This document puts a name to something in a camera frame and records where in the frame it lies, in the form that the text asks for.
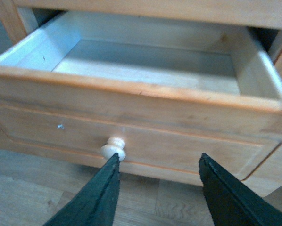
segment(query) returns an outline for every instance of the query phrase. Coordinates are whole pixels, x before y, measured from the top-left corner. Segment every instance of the open drawer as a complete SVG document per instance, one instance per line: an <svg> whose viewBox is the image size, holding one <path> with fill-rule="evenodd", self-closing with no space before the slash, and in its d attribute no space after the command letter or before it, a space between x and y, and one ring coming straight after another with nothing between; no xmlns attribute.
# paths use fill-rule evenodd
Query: open drawer
<svg viewBox="0 0 282 226"><path fill-rule="evenodd" d="M266 195L282 185L282 81L245 27L70 11L0 56L0 134L96 167L117 135L122 171L191 184L208 152Z"/></svg>

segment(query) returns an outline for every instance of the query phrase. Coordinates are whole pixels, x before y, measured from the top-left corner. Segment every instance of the wood grain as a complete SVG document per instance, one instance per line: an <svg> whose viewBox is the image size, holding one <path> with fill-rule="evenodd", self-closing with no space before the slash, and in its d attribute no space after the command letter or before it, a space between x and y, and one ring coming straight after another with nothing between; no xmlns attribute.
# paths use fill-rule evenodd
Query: wood grain
<svg viewBox="0 0 282 226"><path fill-rule="evenodd" d="M19 6L97 11L136 16L239 24L282 29L282 0L14 0Z"/></svg>
<svg viewBox="0 0 282 226"><path fill-rule="evenodd" d="M14 44L28 34L21 20L22 18L12 0L0 0L0 20Z"/></svg>
<svg viewBox="0 0 282 226"><path fill-rule="evenodd" d="M29 222L26 225L40 225L33 222L35 219L49 218L50 216L46 211L37 212L38 216L35 216L34 212L26 216L25 219L21 218L18 224L14 222L14 215L19 211L18 208L21 208L23 203L31 203L29 206L30 210L28 211L35 210L35 208L39 210L41 206L34 206L35 199L39 200L40 197L44 196L52 197L56 191L58 191L60 196L60 192L62 192L60 200L54 202L54 205L51 202L50 206L47 203L43 206L50 209L50 213L53 215L54 212L71 200L96 171L97 169L94 168L68 162L0 150L0 185L5 186L6 183L4 181L12 181L13 185L18 183L28 184L28 187L25 186L24 189L20 186L13 186L12 188L0 190L0 197L3 197L0 200L0 207L9 210L3 215L0 212L0 225L2 222L6 222L6 225L25 225L23 223L24 220ZM128 205L126 207L118 205L114 221L115 226L210 225L211 216L207 212L207 207L205 207L205 198L200 187L169 181L161 181L158 187L158 180L156 179L128 174L123 176L125 186L122 187L122 196L123 198L126 197L125 203L131 203L133 209L128 208ZM42 190L43 196L34 197L34 192L30 188ZM152 203L154 197L157 198L156 214L158 216L156 214L149 214L146 211L136 210L140 207L149 206L145 204L147 201L146 193L149 194L150 203ZM14 211L8 205L10 201L8 201L7 197L13 197L12 201L14 201L15 197L17 198L17 201L14 201L12 205L13 209L15 209ZM266 200L282 211L282 187L266 197Z"/></svg>
<svg viewBox="0 0 282 226"><path fill-rule="evenodd" d="M42 225L61 195L59 190L0 175L0 225Z"/></svg>
<svg viewBox="0 0 282 226"><path fill-rule="evenodd" d="M156 215L197 226L213 226L202 188L160 180Z"/></svg>
<svg viewBox="0 0 282 226"><path fill-rule="evenodd" d="M64 129L57 129L59 124ZM0 108L0 126L11 139L23 143L68 149L97 158L109 137L122 137L128 163L192 174L198 173L198 159L206 152L239 179L247 177L279 144L252 137L178 133L7 108Z"/></svg>

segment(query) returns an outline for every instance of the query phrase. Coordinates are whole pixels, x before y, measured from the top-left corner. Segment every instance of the laminate floor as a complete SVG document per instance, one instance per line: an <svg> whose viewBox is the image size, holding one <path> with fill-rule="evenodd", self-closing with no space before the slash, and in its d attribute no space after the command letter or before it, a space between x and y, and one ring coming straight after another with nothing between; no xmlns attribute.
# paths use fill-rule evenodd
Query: laminate floor
<svg viewBox="0 0 282 226"><path fill-rule="evenodd" d="M0 53L11 47L0 23ZM98 169L0 150L0 226L41 226ZM212 226L198 186L122 174L115 226ZM282 211L282 187L265 198Z"/></svg>

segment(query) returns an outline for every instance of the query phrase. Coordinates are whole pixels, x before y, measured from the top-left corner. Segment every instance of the drawer knob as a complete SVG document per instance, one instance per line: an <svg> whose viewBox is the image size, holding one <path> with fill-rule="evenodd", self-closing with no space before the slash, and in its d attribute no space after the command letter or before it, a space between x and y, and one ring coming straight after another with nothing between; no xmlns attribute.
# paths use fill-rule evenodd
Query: drawer knob
<svg viewBox="0 0 282 226"><path fill-rule="evenodd" d="M102 156L108 160L115 153L119 155L119 161L122 161L125 158L125 151L123 148L125 147L125 141L118 137L111 137L108 139L108 143L101 148Z"/></svg>

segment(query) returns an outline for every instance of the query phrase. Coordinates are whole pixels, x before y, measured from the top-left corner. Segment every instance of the wooden drawer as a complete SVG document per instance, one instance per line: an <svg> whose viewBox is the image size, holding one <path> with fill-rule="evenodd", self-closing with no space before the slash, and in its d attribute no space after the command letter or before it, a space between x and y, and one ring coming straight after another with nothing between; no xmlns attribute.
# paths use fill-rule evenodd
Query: wooden drawer
<svg viewBox="0 0 282 226"><path fill-rule="evenodd" d="M102 159L100 148L109 137L121 137L129 164L184 174L197 175L199 159L206 152L241 180L279 144L270 139L174 132L6 107L0 107L0 126L13 142L91 154L97 159Z"/></svg>
<svg viewBox="0 0 282 226"><path fill-rule="evenodd" d="M282 185L282 81L245 27L71 11L0 56L0 134L96 167L123 136L122 171L191 184L207 152L266 195Z"/></svg>

